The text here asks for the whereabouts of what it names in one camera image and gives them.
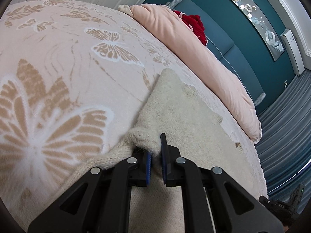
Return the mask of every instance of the folded pink quilt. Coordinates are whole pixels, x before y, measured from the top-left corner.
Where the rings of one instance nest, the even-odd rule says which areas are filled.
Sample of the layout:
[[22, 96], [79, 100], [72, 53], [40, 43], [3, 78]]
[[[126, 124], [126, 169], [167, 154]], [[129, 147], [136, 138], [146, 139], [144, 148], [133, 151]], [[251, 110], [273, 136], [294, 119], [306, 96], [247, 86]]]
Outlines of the folded pink quilt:
[[201, 44], [183, 21], [166, 6], [130, 7], [134, 18], [173, 51], [211, 89], [254, 142], [262, 136], [255, 106], [239, 79]]

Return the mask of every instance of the gray curtain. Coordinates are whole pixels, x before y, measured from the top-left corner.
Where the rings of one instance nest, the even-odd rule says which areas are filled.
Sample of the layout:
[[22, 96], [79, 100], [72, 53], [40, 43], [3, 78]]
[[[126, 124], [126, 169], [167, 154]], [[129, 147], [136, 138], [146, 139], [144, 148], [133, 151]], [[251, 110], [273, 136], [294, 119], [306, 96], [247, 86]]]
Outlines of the gray curtain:
[[311, 196], [311, 71], [295, 77], [280, 97], [258, 116], [262, 139], [256, 150], [271, 199], [287, 201], [305, 184], [300, 213]]

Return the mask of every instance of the red garment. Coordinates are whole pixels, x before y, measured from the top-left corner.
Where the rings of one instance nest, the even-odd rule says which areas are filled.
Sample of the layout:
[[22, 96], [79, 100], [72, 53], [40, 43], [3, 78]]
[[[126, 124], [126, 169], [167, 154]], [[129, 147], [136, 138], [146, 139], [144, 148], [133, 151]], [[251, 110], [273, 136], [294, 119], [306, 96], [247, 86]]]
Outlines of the red garment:
[[193, 31], [193, 33], [199, 38], [201, 43], [207, 46], [207, 39], [205, 38], [204, 33], [204, 26], [202, 21], [200, 20], [199, 15], [190, 15], [187, 16], [185, 13], [173, 10], [181, 19], [182, 21]]

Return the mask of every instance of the silver rivet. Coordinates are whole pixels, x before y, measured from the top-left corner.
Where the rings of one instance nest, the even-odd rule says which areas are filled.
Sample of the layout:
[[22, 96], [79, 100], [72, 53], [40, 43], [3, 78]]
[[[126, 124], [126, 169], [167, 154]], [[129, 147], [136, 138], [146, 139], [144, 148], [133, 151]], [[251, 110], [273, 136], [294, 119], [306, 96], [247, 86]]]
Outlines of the silver rivet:
[[176, 162], [178, 164], [184, 164], [186, 162], [186, 159], [183, 157], [178, 157], [178, 158], [176, 158]]
[[100, 173], [100, 168], [98, 167], [93, 167], [91, 169], [91, 174], [99, 174]]
[[129, 164], [135, 164], [136, 162], [137, 162], [137, 158], [134, 158], [134, 157], [128, 158], [128, 163]]
[[222, 173], [222, 169], [218, 166], [213, 167], [213, 173], [215, 174], [221, 174]]

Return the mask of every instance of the air conditioner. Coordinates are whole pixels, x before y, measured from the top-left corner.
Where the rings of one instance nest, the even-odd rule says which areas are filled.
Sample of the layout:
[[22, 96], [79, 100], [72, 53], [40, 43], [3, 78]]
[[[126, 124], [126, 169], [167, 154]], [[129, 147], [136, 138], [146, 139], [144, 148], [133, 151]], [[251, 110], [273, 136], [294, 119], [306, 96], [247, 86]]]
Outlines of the air conditioner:
[[302, 72], [304, 71], [304, 64], [302, 62], [298, 45], [296, 43], [293, 33], [291, 32], [291, 30], [286, 29], [281, 34], [281, 38], [287, 50], [288, 56], [290, 57], [294, 73], [296, 75], [301, 75]]

